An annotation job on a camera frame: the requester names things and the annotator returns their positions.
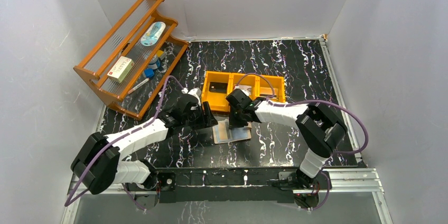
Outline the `black credit card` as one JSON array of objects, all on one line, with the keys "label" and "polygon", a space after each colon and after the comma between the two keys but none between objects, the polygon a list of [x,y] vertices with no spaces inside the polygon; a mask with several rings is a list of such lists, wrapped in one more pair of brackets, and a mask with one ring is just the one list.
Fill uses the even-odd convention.
[{"label": "black credit card", "polygon": [[226,82],[210,82],[209,91],[214,93],[226,94],[228,84]]}]

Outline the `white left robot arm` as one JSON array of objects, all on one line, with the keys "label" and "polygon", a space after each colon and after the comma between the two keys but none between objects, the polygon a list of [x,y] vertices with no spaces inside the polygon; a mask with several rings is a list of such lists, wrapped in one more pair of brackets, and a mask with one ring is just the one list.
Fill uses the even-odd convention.
[{"label": "white left robot arm", "polygon": [[205,129],[217,125],[208,102],[183,94],[176,104],[162,109],[149,121],[114,134],[91,134],[71,164],[72,172],[91,194],[112,184],[134,183],[151,190],[159,183],[158,170],[146,160],[124,158],[170,138],[183,128]]}]

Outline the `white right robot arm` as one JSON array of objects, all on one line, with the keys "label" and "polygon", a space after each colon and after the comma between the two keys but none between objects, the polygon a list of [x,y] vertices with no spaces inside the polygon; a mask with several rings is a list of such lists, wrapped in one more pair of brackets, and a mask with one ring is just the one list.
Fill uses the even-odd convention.
[{"label": "white right robot arm", "polygon": [[235,89],[226,101],[230,106],[230,128],[242,128],[251,122],[277,123],[297,129],[304,138],[308,149],[299,168],[294,175],[274,183],[283,190],[310,188],[348,132],[343,120],[321,100],[289,104],[264,97],[251,99],[241,89]]}]

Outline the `white leather card holder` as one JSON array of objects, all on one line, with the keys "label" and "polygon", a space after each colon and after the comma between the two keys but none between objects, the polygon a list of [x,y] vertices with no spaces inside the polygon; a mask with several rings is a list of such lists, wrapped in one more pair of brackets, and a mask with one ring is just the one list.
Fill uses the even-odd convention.
[{"label": "white leather card holder", "polygon": [[215,144],[246,141],[251,139],[251,129],[251,123],[244,127],[230,129],[229,120],[222,120],[212,127],[213,141]]}]

